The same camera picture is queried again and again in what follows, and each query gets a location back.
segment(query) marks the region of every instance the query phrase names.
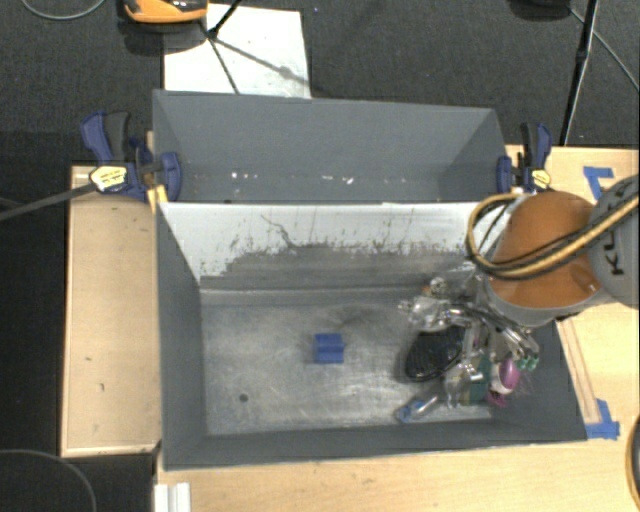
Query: wooden board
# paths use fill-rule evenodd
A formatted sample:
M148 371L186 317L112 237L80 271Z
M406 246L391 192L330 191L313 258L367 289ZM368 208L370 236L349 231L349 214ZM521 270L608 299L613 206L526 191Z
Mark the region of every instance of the wooden board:
M638 152L554 149L547 165L554 188L593 200L582 173L585 165L613 169L615 179L602 180L606 187L637 173ZM84 174L74 169L74 185L86 179L86 169ZM151 225L147 206L123 198L88 196L71 206L65 456L149 451L160 438ZM639 411L638 314L608 305L582 313L573 323L587 382L621 423L622 438L616 442L160 471L158 480L189 481L195 512L634 510L624 452ZM585 377L585 367L576 363L574 373L574 380Z
M74 168L72 185L89 170ZM63 457L147 452L160 439L152 235L148 205L97 193L71 203Z

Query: clamp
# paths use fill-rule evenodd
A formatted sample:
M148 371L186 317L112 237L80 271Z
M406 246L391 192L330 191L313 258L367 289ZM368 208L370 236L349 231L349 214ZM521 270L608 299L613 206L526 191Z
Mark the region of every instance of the clamp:
M535 194L549 188L551 177L544 164L551 154L551 132L542 123L522 123L520 125L524 153L518 153L518 165L513 166L509 156L501 156L496 168L496 188L498 193L520 187L525 193Z
M102 194L120 194L142 202L146 202L146 192L152 185L164 185L169 201L175 201L182 184L178 155L162 153L154 161L143 141L128 137L129 117L128 112L98 111L82 121L80 133L84 145L98 160L91 181ZM134 151L133 161L128 158L127 148Z

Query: black floor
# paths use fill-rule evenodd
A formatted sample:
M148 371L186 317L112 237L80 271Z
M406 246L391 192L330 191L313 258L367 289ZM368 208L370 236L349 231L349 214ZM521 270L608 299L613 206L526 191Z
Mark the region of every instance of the black floor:
M31 0L58 14L60 5L91 3ZM640 4L601 3L596 29L637 81ZM316 97L488 106L509 143L519 142L526 120L544 122L559 140L582 30L574 16L540 18L524 0L246 4L301 10ZM161 41L122 23L118 5L107 0L81 20L51 22L20 0L0 4L0 197L30 201L64 190L71 163L91 159L78 124L93 111L129 111L134 133L151 127ZM572 6L584 14L586 0ZM638 93L598 41L569 144L638 146ZM57 453L64 287L63 206L0 224L0 450ZM99 510L148 509L149 457L77 467ZM11 471L0 464L0 482ZM0 499L3 510L12 508Z

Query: bin floor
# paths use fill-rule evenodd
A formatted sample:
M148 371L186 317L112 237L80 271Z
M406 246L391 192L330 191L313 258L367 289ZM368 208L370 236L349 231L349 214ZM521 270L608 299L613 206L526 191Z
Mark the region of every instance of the bin floor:
M210 435L396 424L428 389L402 375L413 334L397 307L203 306L202 333ZM342 335L344 363L313 362L316 333ZM487 417L442 406L429 421Z

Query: blue cube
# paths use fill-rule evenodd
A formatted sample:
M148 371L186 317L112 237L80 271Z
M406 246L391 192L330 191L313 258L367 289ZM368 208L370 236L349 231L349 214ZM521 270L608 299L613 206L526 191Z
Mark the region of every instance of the blue cube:
M313 362L335 364L344 362L344 342L338 333L319 333L313 336Z

